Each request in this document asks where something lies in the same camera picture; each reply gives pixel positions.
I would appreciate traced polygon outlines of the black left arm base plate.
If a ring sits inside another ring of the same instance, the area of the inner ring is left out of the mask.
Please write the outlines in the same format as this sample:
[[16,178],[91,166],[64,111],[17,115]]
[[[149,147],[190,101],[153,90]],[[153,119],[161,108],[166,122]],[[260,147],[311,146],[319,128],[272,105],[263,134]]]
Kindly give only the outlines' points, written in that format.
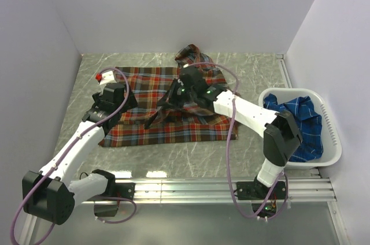
[[116,197],[133,200],[135,194],[135,183],[116,183],[113,195]]

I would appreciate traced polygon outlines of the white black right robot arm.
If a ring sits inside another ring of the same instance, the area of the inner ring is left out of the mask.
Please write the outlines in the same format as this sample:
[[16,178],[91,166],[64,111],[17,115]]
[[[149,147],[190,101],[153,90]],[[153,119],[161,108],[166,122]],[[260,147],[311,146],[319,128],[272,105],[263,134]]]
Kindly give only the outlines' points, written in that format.
[[157,110],[145,123],[164,119],[165,112],[188,112],[209,123],[211,118],[227,117],[262,137],[265,160],[257,174],[255,192],[269,198],[275,192],[275,180],[302,143],[302,135],[293,115],[283,110],[265,109],[241,98],[221,83],[207,83],[199,67],[186,64],[157,102]]

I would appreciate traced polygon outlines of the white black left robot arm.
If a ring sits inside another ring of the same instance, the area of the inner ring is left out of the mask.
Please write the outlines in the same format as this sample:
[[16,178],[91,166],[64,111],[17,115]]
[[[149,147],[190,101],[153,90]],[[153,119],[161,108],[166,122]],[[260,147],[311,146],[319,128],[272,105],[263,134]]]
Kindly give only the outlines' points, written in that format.
[[22,208],[26,213],[61,225],[82,202],[95,196],[103,200],[116,196],[116,179],[110,172],[97,169],[81,180],[72,178],[89,153],[118,124],[121,115],[138,103],[130,86],[122,83],[108,83],[92,98],[92,107],[60,152],[40,171],[29,171],[23,177]]

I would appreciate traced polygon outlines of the red plaid long sleeve shirt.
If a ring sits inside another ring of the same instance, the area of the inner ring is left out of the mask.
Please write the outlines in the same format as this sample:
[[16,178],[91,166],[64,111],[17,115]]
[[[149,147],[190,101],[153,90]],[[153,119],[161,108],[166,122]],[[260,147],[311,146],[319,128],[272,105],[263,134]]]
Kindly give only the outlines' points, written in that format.
[[238,124],[231,125],[230,118],[202,109],[194,102],[186,102],[180,110],[157,111],[157,102],[185,64],[199,62],[208,84],[228,86],[222,71],[211,66],[212,59],[194,44],[180,50],[175,61],[177,67],[121,68],[124,76],[117,78],[129,82],[138,106],[122,114],[119,123],[100,141],[101,147],[222,141],[229,131],[231,138],[237,139]]

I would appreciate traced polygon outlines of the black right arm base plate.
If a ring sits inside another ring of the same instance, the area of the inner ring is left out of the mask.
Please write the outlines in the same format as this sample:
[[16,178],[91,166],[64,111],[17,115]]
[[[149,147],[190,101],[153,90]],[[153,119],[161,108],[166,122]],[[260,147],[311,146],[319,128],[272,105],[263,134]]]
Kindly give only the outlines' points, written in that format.
[[[258,181],[237,181],[236,182],[236,197],[239,200],[264,200],[271,188],[259,183]],[[273,188],[269,199],[284,199],[287,194],[287,186],[285,182],[278,181]]]

